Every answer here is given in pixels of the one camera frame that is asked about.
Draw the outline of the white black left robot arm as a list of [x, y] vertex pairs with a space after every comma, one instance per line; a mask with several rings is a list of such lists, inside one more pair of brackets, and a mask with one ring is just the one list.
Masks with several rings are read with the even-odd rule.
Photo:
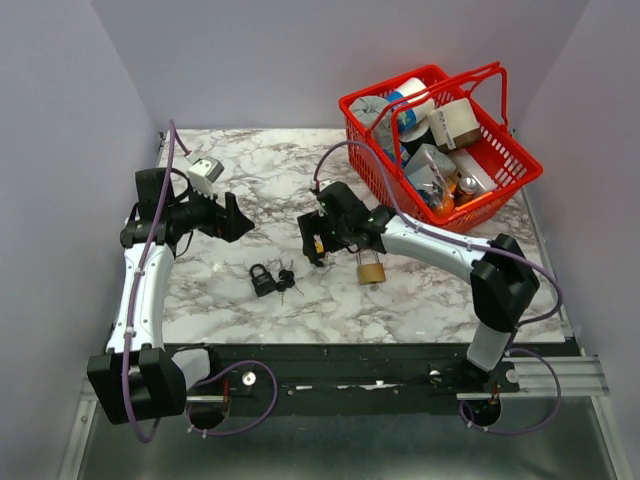
[[217, 358], [207, 347], [171, 353], [163, 340], [168, 280], [183, 236], [199, 231], [228, 243], [255, 224], [236, 196], [219, 202], [193, 186], [175, 195], [163, 168], [135, 175], [138, 201], [120, 233], [125, 280], [111, 337], [101, 355], [90, 357], [87, 377], [114, 424], [181, 414], [191, 388], [214, 393], [222, 380]]

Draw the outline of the black key bunch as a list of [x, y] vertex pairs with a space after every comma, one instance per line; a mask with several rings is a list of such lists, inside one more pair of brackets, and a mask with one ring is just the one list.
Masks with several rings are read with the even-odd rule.
[[285, 265], [283, 261], [280, 262], [276, 291], [279, 293], [281, 305], [284, 304], [285, 293], [288, 290], [293, 290], [300, 296], [304, 295], [302, 290], [296, 285], [293, 260], [291, 260], [287, 265]]

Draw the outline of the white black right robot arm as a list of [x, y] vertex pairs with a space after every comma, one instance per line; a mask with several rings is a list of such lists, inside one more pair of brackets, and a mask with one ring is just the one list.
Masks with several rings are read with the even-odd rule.
[[471, 287], [479, 325], [460, 379], [474, 392], [493, 384], [495, 367], [540, 287], [517, 241], [505, 234], [492, 240], [456, 234], [390, 206], [369, 209], [343, 182], [328, 183], [313, 194], [317, 208], [297, 217], [302, 252], [311, 264], [321, 267], [327, 254], [354, 247], [420, 261]]

